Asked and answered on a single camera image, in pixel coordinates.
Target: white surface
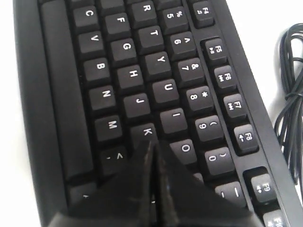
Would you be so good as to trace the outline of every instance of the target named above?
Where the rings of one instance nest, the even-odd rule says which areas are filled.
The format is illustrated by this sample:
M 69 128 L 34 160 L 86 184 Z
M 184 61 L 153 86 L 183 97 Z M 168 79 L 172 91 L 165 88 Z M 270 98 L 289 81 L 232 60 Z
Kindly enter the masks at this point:
M 227 1 L 263 101 L 274 121 L 284 105 L 276 79 L 278 65 L 274 62 L 277 42 L 289 26 L 303 22 L 303 1 Z M 40 227 L 20 105 L 12 1 L 1 0 L 0 9 L 0 225 Z

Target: black keyboard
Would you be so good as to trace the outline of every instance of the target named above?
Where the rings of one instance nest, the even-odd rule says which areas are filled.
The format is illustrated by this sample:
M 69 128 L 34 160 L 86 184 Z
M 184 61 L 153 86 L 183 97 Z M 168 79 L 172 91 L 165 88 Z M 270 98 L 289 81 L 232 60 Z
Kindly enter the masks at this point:
M 142 140 L 167 140 L 193 175 L 265 226 L 302 226 L 224 0 L 27 0 L 15 14 L 43 226 L 121 171 Z

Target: black cable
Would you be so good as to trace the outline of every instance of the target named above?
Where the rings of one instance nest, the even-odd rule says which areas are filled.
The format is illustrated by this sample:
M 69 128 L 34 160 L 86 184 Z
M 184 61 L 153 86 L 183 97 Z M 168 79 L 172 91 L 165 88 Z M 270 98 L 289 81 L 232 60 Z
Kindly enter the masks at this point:
M 294 71 L 294 63 L 303 63 L 303 58 L 293 56 L 294 39 L 303 43 L 303 24 L 292 26 L 281 39 L 281 80 L 286 105 L 276 120 L 275 132 L 294 183 L 300 181 L 303 199 L 303 68 L 297 77 Z

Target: computer keyboard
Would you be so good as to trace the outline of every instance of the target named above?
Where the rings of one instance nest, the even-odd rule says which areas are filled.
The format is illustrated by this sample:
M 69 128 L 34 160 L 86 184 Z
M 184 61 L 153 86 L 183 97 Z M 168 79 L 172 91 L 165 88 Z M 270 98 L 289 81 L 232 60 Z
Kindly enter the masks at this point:
M 15 4 L 43 226 L 119 173 L 142 140 L 167 140 L 193 175 L 265 226 L 302 226 L 224 0 Z

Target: keyboard frame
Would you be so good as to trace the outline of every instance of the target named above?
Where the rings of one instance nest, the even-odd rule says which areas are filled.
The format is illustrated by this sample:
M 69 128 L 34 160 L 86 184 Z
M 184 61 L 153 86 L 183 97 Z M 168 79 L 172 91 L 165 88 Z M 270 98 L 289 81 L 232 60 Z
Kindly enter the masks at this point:
M 21 90 L 24 123 L 27 135 L 27 146 L 30 158 L 36 200 L 42 226 L 47 226 L 53 215 L 67 207 L 64 180 L 60 158 L 60 146 L 53 112 L 52 94 L 46 64 L 43 32 L 40 24 L 39 4 L 45 0 L 14 0 L 16 47 L 18 58 L 19 83 Z M 230 150 L 243 193 L 249 198 L 243 172 L 264 166 L 272 177 L 272 184 L 277 193 L 282 212 L 287 217 L 290 227 L 301 227 L 303 209 L 298 199 L 287 165 L 280 152 L 271 121 L 262 102 L 257 84 L 245 56 L 232 16 L 225 0 L 211 1 L 215 11 L 216 24 L 212 27 L 195 29 L 189 19 L 191 32 L 197 46 L 200 41 L 218 34 L 228 50 L 230 65 L 238 79 L 238 89 L 248 110 L 248 119 L 258 137 L 259 152 L 239 157 Z M 226 134 L 227 128 L 220 112 L 219 102 L 214 95 L 213 83 L 203 58 L 206 80 L 213 94 L 214 103 Z M 226 138 L 231 148 L 231 140 Z

